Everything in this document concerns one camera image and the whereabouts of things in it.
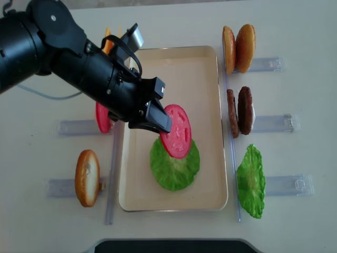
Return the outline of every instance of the wire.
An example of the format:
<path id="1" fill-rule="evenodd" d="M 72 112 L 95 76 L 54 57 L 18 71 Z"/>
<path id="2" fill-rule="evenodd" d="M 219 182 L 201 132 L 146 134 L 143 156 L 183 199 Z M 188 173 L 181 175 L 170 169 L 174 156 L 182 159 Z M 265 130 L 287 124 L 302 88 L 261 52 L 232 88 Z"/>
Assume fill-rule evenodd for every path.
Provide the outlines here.
<path id="1" fill-rule="evenodd" d="M 98 51 L 100 51 L 104 48 L 107 40 L 114 42 L 117 46 L 119 46 L 121 49 L 123 49 L 136 62 L 137 66 L 138 66 L 139 77 L 127 76 L 124 73 L 122 73 L 121 74 L 122 79 L 126 82 L 138 81 L 142 77 L 142 74 L 143 74 L 142 65 L 141 65 L 139 59 L 137 58 L 137 56 L 134 54 L 134 52 L 132 52 L 132 50 L 128 47 L 128 45 L 126 45 L 120 38 L 118 38 L 115 35 L 109 35 L 109 36 L 105 37 L 104 39 L 102 39 L 101 48 L 96 48 L 96 52 L 98 52 Z"/>
<path id="2" fill-rule="evenodd" d="M 4 17 L 7 16 L 6 10 L 11 8 L 12 5 L 13 5 L 13 0 L 9 0 L 8 3 L 4 4 L 4 6 L 2 7 L 2 13 L 4 14 Z"/>
<path id="3" fill-rule="evenodd" d="M 80 92 L 77 92 L 77 93 L 72 94 L 72 95 L 70 95 L 70 96 L 56 97 L 56 96 L 49 96 L 49 95 L 46 95 L 46 94 L 41 93 L 41 92 L 39 92 L 39 91 L 35 91 L 35 90 L 33 90 L 33 89 L 31 89 L 31 88 L 28 88 L 28 87 L 26 87 L 26 86 L 23 86 L 23 85 L 21 85 L 21 84 L 18 84 L 17 87 L 19 87 L 19 88 L 21 88 L 21 89 L 24 89 L 25 91 L 32 92 L 32 93 L 34 93 L 34 94 L 36 94 L 36 95 L 42 96 L 42 97 L 44 97 L 44 98 L 46 98 L 46 99 L 51 99 L 51 100 L 67 100 L 67 99 L 72 99 L 72 98 L 74 98 L 74 97 L 76 97 L 76 96 L 82 94 L 82 91 L 80 91 Z"/>

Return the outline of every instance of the brown patty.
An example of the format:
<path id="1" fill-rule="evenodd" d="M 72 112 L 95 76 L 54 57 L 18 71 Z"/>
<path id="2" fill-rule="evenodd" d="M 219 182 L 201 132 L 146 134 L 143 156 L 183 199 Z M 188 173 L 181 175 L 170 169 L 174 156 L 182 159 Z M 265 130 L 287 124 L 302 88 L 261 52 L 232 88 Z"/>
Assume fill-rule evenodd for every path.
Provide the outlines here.
<path id="1" fill-rule="evenodd" d="M 253 99 L 251 89 L 242 87 L 239 92 L 237 103 L 237 113 L 239 115 L 239 129 L 243 134 L 249 134 L 253 123 Z"/>
<path id="2" fill-rule="evenodd" d="M 235 97 L 233 90 L 227 90 L 228 116 L 230 118 L 231 130 L 233 138 L 239 136 L 239 127 L 237 125 Z"/>

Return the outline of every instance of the food item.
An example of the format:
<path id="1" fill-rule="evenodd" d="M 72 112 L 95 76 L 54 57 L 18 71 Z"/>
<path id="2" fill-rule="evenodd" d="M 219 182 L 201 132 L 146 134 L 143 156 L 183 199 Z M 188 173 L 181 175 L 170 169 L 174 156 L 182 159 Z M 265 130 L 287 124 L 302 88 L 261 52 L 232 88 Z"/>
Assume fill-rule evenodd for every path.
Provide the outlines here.
<path id="1" fill-rule="evenodd" d="M 246 24 L 241 27 L 236 37 L 236 67 L 241 73 L 246 73 L 252 63 L 255 51 L 254 26 Z"/>
<path id="2" fill-rule="evenodd" d="M 228 117 L 231 124 L 233 138 L 239 137 L 239 126 L 237 125 L 235 97 L 233 90 L 227 90 Z"/>
<path id="3" fill-rule="evenodd" d="M 108 117 L 109 110 L 96 102 L 96 120 L 101 133 L 109 133 L 111 121 Z"/>
<path id="4" fill-rule="evenodd" d="M 151 148 L 150 165 L 158 184 L 170 191 L 182 190 L 194 181 L 200 169 L 199 150 L 192 140 L 188 155 L 184 159 L 171 157 L 158 138 Z"/>
<path id="5" fill-rule="evenodd" d="M 183 159 L 192 143 L 191 126 L 186 112 L 177 104 L 170 104 L 165 112 L 172 119 L 170 133 L 160 133 L 160 139 L 170 156 Z"/>
<path id="6" fill-rule="evenodd" d="M 105 30 L 105 36 L 104 37 L 107 37 L 109 35 L 111 35 L 111 32 L 110 32 L 109 27 L 107 27 L 106 30 Z M 110 49 L 112 48 L 113 45 L 114 44 L 113 44 L 112 41 L 106 40 L 104 48 L 103 48 L 103 52 L 106 53 L 106 54 L 109 54 Z"/>
<path id="7" fill-rule="evenodd" d="M 265 176 L 262 156 L 259 150 L 250 144 L 242 163 L 236 171 L 239 201 L 252 217 L 261 219 L 264 208 Z"/>
<path id="8" fill-rule="evenodd" d="M 92 207 L 100 187 L 100 164 L 92 150 L 84 150 L 78 157 L 75 191 L 83 207 Z"/>
<path id="9" fill-rule="evenodd" d="M 249 87 L 244 86 L 239 92 L 237 113 L 239 115 L 240 132 L 243 134 L 249 134 L 255 120 L 252 93 Z"/>
<path id="10" fill-rule="evenodd" d="M 235 68 L 236 51 L 235 51 L 235 38 L 233 31 L 228 27 L 223 27 L 222 44 L 224 46 L 223 52 L 226 60 L 226 73 L 231 74 Z"/>

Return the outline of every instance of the clear plastic stand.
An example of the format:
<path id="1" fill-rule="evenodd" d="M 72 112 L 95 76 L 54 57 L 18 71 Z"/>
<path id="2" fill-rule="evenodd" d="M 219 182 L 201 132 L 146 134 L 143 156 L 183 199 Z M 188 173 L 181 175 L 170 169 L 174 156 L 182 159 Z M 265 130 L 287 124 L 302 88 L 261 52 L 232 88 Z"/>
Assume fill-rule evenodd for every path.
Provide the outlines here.
<path id="1" fill-rule="evenodd" d="M 282 72 L 284 70 L 284 61 L 280 57 L 256 58 L 253 59 L 248 72 Z M 224 88 L 227 90 L 227 75 L 224 71 Z M 225 103 L 225 110 L 228 110 L 228 105 Z M 237 197 L 237 177 L 236 177 L 236 155 L 235 142 L 233 139 L 230 122 L 227 122 L 227 131 L 229 140 L 230 156 L 231 156 L 231 171 L 234 185 L 236 218 L 238 222 L 242 221 L 242 210 L 239 198 Z M 292 133 L 300 130 L 299 117 L 296 114 L 272 115 L 272 116 L 257 116 L 255 118 L 252 133 Z M 294 176 L 266 177 L 266 196 L 310 196 L 314 194 L 310 174 L 300 174 Z"/>
<path id="2" fill-rule="evenodd" d="M 113 154 L 111 162 L 111 170 L 109 177 L 109 189 L 106 203 L 105 224 L 112 225 L 114 214 L 114 197 L 116 196 L 116 172 L 121 164 L 123 139 L 124 139 L 125 123 L 117 121 L 114 129 Z"/>
<path id="3" fill-rule="evenodd" d="M 100 178 L 100 190 L 98 195 L 106 191 L 107 178 Z M 74 198 L 75 180 L 74 179 L 48 179 L 44 181 L 44 192 L 48 198 Z"/>
<path id="4" fill-rule="evenodd" d="M 281 72 L 284 70 L 284 61 L 282 58 L 268 57 L 268 58 L 254 58 L 248 72 Z"/>
<path id="5" fill-rule="evenodd" d="M 101 135 L 96 120 L 62 120 L 56 122 L 56 132 L 59 136 Z"/>
<path id="6" fill-rule="evenodd" d="M 313 195 L 311 175 L 266 177 L 266 196 L 309 196 Z"/>
<path id="7" fill-rule="evenodd" d="M 300 128 L 297 114 L 256 116 L 251 133 L 295 132 Z"/>

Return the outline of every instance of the sesame-free bun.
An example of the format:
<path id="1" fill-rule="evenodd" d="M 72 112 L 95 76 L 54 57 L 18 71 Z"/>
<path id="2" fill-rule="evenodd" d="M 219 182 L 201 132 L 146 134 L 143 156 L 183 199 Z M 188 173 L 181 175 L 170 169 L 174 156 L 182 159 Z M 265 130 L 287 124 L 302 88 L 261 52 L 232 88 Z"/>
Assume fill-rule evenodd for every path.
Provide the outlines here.
<path id="1" fill-rule="evenodd" d="M 246 24 L 241 27 L 236 37 L 236 68 L 241 73 L 246 73 L 252 63 L 255 51 L 254 26 Z"/>
<path id="2" fill-rule="evenodd" d="M 236 51 L 234 34 L 228 26 L 223 27 L 222 41 L 226 61 L 226 73 L 231 74 L 235 68 Z"/>
<path id="3" fill-rule="evenodd" d="M 75 191 L 83 207 L 92 207 L 100 186 L 100 164 L 94 151 L 84 150 L 78 157 Z"/>

